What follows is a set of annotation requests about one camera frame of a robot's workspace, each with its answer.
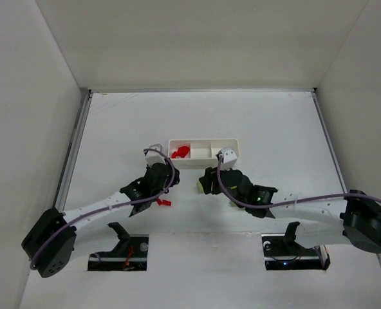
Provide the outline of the red round lego piece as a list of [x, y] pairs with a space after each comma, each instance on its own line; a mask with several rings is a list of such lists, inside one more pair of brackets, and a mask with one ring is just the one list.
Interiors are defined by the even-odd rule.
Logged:
[[180, 146], [177, 150], [172, 152], [171, 158], [185, 158], [190, 154], [190, 147], [187, 145]]

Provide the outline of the pale green square lego brick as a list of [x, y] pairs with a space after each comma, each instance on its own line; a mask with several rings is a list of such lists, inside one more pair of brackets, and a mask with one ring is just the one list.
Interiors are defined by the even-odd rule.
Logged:
[[205, 187], [201, 182], [196, 183], [197, 190], [200, 194], [206, 194]]

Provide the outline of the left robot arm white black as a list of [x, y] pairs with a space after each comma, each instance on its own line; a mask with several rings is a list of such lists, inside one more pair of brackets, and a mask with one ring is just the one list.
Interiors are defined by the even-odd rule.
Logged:
[[126, 249], [130, 235], [122, 222], [147, 210], [179, 182], [177, 168], [156, 163], [102, 201], [72, 211], [44, 211], [21, 243], [30, 268], [48, 278], [83, 255]]

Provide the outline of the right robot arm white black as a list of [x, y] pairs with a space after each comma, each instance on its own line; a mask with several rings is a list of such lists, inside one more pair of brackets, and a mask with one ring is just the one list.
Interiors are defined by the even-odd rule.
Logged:
[[256, 218], [290, 220], [284, 242], [293, 248], [347, 244], [374, 254], [381, 254], [381, 205], [358, 190], [331, 200], [287, 198], [272, 203], [277, 189], [253, 184], [236, 169], [205, 169], [197, 182], [203, 194], [225, 194], [240, 209]]

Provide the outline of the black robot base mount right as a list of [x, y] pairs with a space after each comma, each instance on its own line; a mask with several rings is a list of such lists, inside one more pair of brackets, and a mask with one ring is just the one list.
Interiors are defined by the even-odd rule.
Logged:
[[322, 270], [331, 265], [325, 246], [304, 248], [295, 242], [299, 222], [290, 223], [284, 234], [262, 234], [265, 268], [269, 271]]

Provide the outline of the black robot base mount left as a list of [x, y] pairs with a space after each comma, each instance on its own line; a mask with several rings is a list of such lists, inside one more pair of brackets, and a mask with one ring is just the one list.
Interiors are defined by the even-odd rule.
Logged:
[[149, 251], [148, 234], [129, 234], [121, 224], [109, 223], [118, 238], [115, 246], [108, 251], [89, 255], [88, 271], [91, 272], [143, 272], [147, 270]]

